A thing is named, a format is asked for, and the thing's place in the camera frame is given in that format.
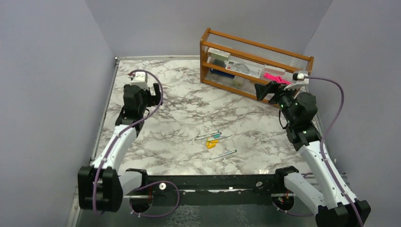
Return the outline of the grey pen teal end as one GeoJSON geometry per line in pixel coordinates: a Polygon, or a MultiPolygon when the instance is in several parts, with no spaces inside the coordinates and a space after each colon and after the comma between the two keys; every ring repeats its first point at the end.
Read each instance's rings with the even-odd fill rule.
{"type": "Polygon", "coordinates": [[[215,134],[215,135],[212,135],[212,136],[209,136],[209,137],[204,136],[204,137],[200,137],[200,138],[195,138],[195,140],[202,140],[202,139],[207,139],[207,138],[215,138],[216,136],[220,136],[220,135],[221,135],[221,132],[220,132],[220,134],[215,134]]]}

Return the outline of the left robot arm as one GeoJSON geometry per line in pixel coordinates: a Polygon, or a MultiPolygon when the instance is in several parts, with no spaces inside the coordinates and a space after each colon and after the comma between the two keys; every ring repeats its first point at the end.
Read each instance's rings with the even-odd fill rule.
{"type": "Polygon", "coordinates": [[[123,107],[115,121],[111,139],[103,152],[89,166],[78,171],[78,203],[84,210],[117,212],[122,199],[131,190],[143,194],[148,190],[144,170],[130,170],[118,175],[118,170],[128,148],[138,137],[144,121],[153,112],[145,114],[149,107],[158,109],[163,101],[163,88],[153,85],[152,95],[145,83],[123,87],[123,107]]]}

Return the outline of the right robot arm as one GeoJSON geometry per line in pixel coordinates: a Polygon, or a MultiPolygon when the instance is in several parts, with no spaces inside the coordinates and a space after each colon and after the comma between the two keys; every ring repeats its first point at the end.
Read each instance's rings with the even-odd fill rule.
{"type": "Polygon", "coordinates": [[[287,138],[308,164],[320,186],[316,189],[295,169],[276,171],[273,187],[278,192],[287,189],[310,209],[319,227],[362,227],[370,214],[367,201],[361,201],[347,186],[336,169],[323,137],[313,123],[317,113],[316,98],[308,92],[295,95],[285,84],[271,82],[254,85],[257,100],[273,94],[269,104],[277,104],[286,119],[287,138]]]}

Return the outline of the yellow pen cap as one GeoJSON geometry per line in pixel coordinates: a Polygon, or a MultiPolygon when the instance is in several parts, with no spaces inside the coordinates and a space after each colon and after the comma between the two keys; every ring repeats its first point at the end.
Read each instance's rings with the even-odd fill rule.
{"type": "Polygon", "coordinates": [[[211,145],[211,144],[216,144],[218,143],[218,140],[208,140],[207,141],[207,146],[211,145]]]}
{"type": "Polygon", "coordinates": [[[214,148],[215,146],[216,146],[216,143],[207,143],[208,149],[214,148]]]}

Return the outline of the grey pen green end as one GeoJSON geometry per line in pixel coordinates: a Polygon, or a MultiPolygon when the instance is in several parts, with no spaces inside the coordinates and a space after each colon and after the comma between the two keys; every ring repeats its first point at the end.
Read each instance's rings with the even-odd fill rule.
{"type": "Polygon", "coordinates": [[[212,136],[212,135],[215,135],[215,134],[220,134],[220,131],[216,130],[216,131],[211,131],[211,132],[207,132],[207,133],[204,133],[204,134],[198,134],[196,136],[196,138],[200,138],[200,137],[204,137],[204,136],[209,137],[209,136],[212,136]]]}

